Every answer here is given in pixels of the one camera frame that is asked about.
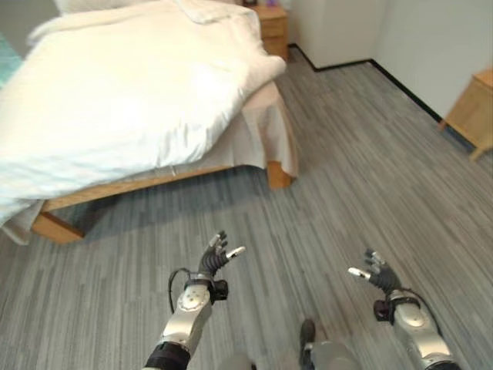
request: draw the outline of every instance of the wooden nightstand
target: wooden nightstand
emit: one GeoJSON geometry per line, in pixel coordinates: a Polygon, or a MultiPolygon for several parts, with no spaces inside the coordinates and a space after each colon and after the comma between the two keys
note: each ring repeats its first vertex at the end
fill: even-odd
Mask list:
{"type": "Polygon", "coordinates": [[[493,69],[473,76],[440,128],[447,125],[476,146],[469,156],[471,160],[493,148],[493,69]]]}
{"type": "Polygon", "coordinates": [[[269,54],[287,60],[287,13],[279,5],[257,5],[251,8],[260,19],[263,48],[269,54]]]}

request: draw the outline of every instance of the nightstand drawer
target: nightstand drawer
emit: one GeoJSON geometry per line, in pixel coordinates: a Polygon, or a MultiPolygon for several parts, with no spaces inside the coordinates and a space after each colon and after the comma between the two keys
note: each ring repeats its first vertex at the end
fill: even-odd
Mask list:
{"type": "Polygon", "coordinates": [[[263,48],[272,56],[287,59],[287,45],[284,36],[268,37],[263,40],[263,48]]]}
{"type": "Polygon", "coordinates": [[[262,39],[284,35],[285,19],[268,19],[262,21],[262,39]]]}

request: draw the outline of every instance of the white comforter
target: white comforter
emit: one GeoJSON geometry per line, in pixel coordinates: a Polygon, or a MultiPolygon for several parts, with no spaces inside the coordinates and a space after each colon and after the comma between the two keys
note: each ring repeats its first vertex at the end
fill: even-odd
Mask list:
{"type": "Polygon", "coordinates": [[[39,199],[200,159],[281,58],[249,9],[161,0],[56,18],[0,92],[0,226],[39,199]]]}

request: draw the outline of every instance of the pillow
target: pillow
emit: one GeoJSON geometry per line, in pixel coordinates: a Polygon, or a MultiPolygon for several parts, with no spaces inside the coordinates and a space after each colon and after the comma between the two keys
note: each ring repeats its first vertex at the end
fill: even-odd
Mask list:
{"type": "Polygon", "coordinates": [[[122,8],[123,6],[149,2],[153,0],[53,0],[60,13],[90,12],[122,8]]]}

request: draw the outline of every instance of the gray carpet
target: gray carpet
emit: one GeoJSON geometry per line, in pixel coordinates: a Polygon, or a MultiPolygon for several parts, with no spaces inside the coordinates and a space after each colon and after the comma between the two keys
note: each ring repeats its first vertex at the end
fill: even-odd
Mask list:
{"type": "Polygon", "coordinates": [[[228,170],[70,207],[90,232],[58,247],[0,236],[0,368],[138,369],[169,317],[168,274],[195,267],[224,228],[248,251],[224,269],[192,370],[246,352],[294,370],[305,317],[364,369],[411,369],[347,267],[378,249],[440,317],[464,369],[493,368],[493,179],[369,65],[315,74],[297,50],[279,81],[301,175],[271,192],[265,173],[228,170]]]}

